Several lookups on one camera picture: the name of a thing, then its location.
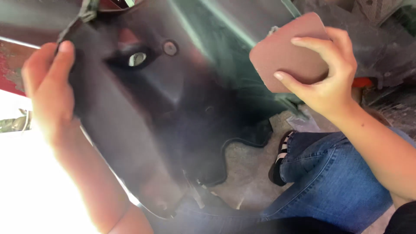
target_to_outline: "jeans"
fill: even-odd
[[[404,132],[391,129],[416,147]],[[389,191],[341,132],[296,132],[287,147],[280,174],[285,182],[294,184],[263,212],[232,209],[221,198],[198,188],[206,204],[203,209],[192,197],[182,200],[176,217],[170,220],[143,209],[155,234],[249,234],[248,227],[259,222],[288,217],[313,217],[361,233],[392,205]]]

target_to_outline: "sanding sponge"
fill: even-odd
[[[250,60],[266,87],[273,93],[290,92],[273,74],[283,71],[303,84],[326,78],[328,64],[310,49],[293,45],[293,37],[329,40],[324,24],[314,13],[307,13],[279,28],[259,42],[250,52]]]

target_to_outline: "forearm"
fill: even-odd
[[[416,149],[354,102],[327,116],[350,140],[378,181],[390,192],[416,199]]]
[[[101,233],[108,233],[130,205],[117,178],[76,122],[59,131],[50,144],[78,187],[91,220]]]

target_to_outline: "black sleeve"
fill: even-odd
[[[399,207],[391,217],[384,234],[416,233],[416,201]]]

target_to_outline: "bolt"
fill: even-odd
[[[165,44],[163,45],[163,51],[167,55],[174,56],[178,52],[178,49],[176,48],[173,42],[165,42]]]

